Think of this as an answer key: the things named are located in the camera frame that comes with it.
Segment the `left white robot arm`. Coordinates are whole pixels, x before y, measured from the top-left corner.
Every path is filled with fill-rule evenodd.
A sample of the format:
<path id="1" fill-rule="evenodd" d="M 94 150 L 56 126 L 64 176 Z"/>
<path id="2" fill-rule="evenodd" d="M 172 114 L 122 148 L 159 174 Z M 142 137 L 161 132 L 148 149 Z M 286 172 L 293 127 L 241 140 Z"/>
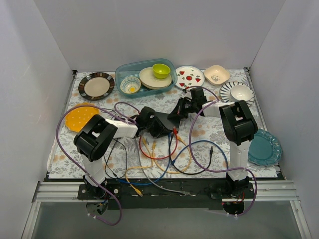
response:
<path id="1" fill-rule="evenodd" d="M 102 169 L 102 157 L 113 139 L 136 138 L 149 133 L 154 138 L 167 136 L 178 130 L 179 121 L 166 113 L 144 107 L 141 112 L 129 120 L 110 120 L 94 115 L 74 138 L 84 161 L 85 183 L 89 184 L 89 193 L 95 199 L 105 196 L 106 187 L 102 184 L 106 177 Z"/>

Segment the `black network switch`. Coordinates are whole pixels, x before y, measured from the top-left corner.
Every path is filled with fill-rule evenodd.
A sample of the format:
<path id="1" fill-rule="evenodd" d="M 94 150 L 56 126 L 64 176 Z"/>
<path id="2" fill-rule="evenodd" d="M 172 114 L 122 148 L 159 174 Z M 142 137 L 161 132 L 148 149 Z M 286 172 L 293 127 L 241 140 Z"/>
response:
<path id="1" fill-rule="evenodd" d="M 176 131 L 179 132 L 179 118 L 168 118 L 169 114 L 160 112 L 157 112 L 156 115 L 166 129 L 173 131 L 173 129 L 175 128 Z"/>

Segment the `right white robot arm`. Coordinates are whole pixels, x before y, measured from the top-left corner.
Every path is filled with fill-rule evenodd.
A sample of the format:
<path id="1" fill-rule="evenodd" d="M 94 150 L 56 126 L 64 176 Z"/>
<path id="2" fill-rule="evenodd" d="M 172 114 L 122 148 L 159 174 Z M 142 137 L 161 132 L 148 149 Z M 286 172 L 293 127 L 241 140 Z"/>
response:
<path id="1" fill-rule="evenodd" d="M 168 115 L 169 120 L 195 116 L 221 118 L 223 130 L 230 142 L 230 162 L 226 172 L 225 191 L 231 198 L 239 197 L 249 186 L 248 153 L 258 128 L 256 121 L 244 100 L 234 103 L 209 102 L 202 87 L 191 89 L 180 98 Z"/>

